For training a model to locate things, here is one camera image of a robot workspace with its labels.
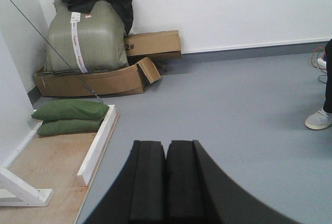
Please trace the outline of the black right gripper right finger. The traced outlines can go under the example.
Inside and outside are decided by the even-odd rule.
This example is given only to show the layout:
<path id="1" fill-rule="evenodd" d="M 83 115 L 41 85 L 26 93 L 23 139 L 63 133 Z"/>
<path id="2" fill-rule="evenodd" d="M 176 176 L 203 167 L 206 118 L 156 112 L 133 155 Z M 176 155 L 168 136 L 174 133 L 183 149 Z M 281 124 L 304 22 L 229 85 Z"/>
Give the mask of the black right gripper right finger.
<path id="1" fill-rule="evenodd" d="M 167 153 L 167 223 L 296 223 L 231 179 L 198 140 Z"/>

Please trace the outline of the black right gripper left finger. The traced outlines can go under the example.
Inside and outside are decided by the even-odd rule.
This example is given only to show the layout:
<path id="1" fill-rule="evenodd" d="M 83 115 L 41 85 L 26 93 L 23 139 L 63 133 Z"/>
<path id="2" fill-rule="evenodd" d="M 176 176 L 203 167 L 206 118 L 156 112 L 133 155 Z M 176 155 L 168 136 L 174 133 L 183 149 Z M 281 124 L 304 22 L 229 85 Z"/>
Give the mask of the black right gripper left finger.
<path id="1" fill-rule="evenodd" d="M 160 142 L 134 141 L 123 168 L 85 223 L 163 223 L 164 167 Z"/>

